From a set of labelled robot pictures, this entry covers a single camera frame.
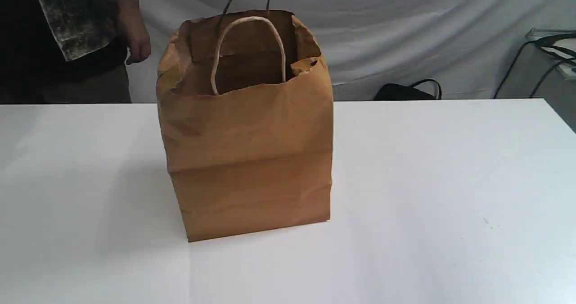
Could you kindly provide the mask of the person's bare hand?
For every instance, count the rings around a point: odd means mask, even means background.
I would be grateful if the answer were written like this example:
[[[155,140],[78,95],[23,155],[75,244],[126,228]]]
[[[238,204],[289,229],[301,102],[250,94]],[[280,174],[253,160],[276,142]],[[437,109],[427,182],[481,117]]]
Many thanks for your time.
[[[152,54],[152,44],[140,9],[119,6],[117,26],[128,47],[126,64],[137,64],[148,59]]]

